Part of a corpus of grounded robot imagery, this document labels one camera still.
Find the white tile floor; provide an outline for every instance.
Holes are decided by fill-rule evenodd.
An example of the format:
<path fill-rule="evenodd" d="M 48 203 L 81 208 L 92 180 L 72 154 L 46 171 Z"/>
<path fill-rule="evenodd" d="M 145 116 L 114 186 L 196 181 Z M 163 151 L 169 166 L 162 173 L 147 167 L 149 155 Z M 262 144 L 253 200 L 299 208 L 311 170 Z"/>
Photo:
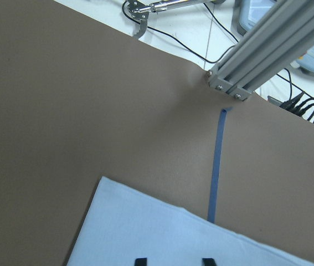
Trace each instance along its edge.
<path fill-rule="evenodd" d="M 128 35 L 133 35 L 138 30 L 138 25 L 135 25 L 122 14 L 121 6 L 123 0 L 56 1 Z M 220 5 L 212 3 L 207 5 L 217 19 L 240 39 L 241 35 L 236 32 L 235 27 L 237 20 L 236 10 L 238 9 L 238 7 L 234 6 L 235 2 L 226 0 Z M 228 47 L 234 44 L 234 40 L 215 23 L 202 4 L 173 9 L 167 12 L 151 13 L 148 18 L 148 25 L 173 35 L 186 46 L 209 60 L 218 59 Z M 140 38 L 140 41 L 167 53 L 190 60 L 205 70 L 213 66 L 181 47 L 173 39 L 152 30 L 147 30 L 144 36 Z M 289 69 L 292 81 L 314 97 L 314 77 L 305 75 L 292 67 L 289 67 Z M 284 70 L 280 74 L 288 78 L 287 72 Z M 264 99 L 267 99 L 267 96 L 270 95 L 284 101 L 289 97 L 290 88 L 287 82 L 275 76 L 256 92 Z M 300 91 L 294 88 L 293 95 L 298 93 Z"/>

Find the metal post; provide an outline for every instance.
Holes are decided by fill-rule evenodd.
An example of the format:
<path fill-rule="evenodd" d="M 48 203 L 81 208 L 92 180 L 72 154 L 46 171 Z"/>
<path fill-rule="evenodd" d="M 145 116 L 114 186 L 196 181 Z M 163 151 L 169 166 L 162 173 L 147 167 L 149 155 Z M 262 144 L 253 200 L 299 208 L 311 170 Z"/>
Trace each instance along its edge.
<path fill-rule="evenodd" d="M 314 45 L 314 1 L 279 0 L 212 69 L 211 88 L 245 100 Z"/>

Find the blue device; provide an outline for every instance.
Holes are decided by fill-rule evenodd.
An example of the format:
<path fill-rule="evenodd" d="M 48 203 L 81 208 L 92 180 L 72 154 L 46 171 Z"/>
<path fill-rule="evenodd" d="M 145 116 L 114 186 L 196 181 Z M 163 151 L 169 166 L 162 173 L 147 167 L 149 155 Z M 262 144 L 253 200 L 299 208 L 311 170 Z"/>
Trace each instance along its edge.
<path fill-rule="evenodd" d="M 275 0 L 242 0 L 237 30 L 244 35 L 266 14 L 276 3 Z M 302 72 L 314 76 L 314 46 L 307 53 L 296 59 Z"/>

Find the brown table surface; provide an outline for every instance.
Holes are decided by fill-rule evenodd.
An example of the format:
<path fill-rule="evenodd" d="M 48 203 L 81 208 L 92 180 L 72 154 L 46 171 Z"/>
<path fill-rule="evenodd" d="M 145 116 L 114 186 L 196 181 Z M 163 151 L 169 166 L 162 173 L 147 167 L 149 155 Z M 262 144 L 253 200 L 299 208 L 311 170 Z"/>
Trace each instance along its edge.
<path fill-rule="evenodd" d="M 0 265 L 64 264 L 102 175 L 314 262 L 314 125 L 49 0 L 0 1 Z"/>

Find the blue tape strip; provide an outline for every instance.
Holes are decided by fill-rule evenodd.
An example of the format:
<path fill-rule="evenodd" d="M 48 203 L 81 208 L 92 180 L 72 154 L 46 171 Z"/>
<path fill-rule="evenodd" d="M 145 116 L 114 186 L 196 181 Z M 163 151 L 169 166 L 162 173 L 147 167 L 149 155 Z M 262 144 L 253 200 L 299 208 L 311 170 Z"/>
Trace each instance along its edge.
<path fill-rule="evenodd" d="M 222 109 L 221 113 L 219 114 L 217 136 L 216 136 L 216 143 L 214 147 L 214 156 L 213 156 L 210 199 L 208 203 L 208 214 L 207 214 L 207 220 L 211 223 L 214 223 L 215 216 L 216 216 L 218 177 L 219 177 L 219 169 L 220 169 L 220 163 L 221 163 L 221 150 L 222 150 L 225 118 L 227 116 L 227 112 L 230 111 L 231 109 L 232 107 Z"/>

